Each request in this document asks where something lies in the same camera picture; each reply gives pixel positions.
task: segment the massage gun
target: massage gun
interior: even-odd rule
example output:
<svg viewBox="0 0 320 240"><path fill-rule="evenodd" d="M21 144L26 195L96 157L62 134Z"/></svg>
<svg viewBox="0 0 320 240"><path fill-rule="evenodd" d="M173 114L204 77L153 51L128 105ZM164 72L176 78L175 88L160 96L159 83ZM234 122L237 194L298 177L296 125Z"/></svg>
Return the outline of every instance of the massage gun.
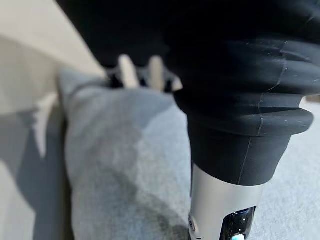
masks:
<svg viewBox="0 0 320 240"><path fill-rule="evenodd" d="M318 0L59 2L105 67L122 53L138 65L159 54L181 78L189 238L248 239L291 136L313 121L299 104L320 93Z"/></svg>

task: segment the massage gun attachment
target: massage gun attachment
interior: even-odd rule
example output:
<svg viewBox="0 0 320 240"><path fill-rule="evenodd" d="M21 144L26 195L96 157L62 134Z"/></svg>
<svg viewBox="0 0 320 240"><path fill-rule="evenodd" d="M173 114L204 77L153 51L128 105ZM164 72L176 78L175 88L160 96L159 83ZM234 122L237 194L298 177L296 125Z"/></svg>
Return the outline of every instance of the massage gun attachment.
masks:
<svg viewBox="0 0 320 240"><path fill-rule="evenodd" d="M184 89L175 94L191 146L191 240L248 239L263 188L291 136L312 124L300 102L320 92L315 45L261 37L225 46L237 64L223 78L197 89L182 76ZM315 51L305 58L298 50Z"/></svg>

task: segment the teal light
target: teal light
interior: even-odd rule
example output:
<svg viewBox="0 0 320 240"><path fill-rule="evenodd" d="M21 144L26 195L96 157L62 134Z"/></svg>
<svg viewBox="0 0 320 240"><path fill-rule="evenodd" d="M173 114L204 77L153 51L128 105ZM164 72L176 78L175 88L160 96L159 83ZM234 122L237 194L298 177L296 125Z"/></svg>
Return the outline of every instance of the teal light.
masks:
<svg viewBox="0 0 320 240"><path fill-rule="evenodd" d="M242 234L234 236L231 240L246 240Z"/></svg>

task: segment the gray fabric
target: gray fabric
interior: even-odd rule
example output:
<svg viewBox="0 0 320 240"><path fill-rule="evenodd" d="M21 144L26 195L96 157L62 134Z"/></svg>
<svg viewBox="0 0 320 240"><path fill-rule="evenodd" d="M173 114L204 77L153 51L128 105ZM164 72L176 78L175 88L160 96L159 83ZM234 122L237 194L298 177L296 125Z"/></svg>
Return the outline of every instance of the gray fabric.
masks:
<svg viewBox="0 0 320 240"><path fill-rule="evenodd" d="M60 78L75 238L186 240L191 173L185 115L171 96L110 90L95 78L78 77L65 70ZM311 131L292 138L264 191L250 239L315 237L319 132L316 120Z"/></svg>
<svg viewBox="0 0 320 240"><path fill-rule="evenodd" d="M47 128L47 154L41 158L33 125L35 109L0 115L0 161L9 169L20 194L35 213L33 240L66 238L66 174L62 145L62 111L55 107ZM6 210L4 232L0 239L14 240L20 206Z"/></svg>

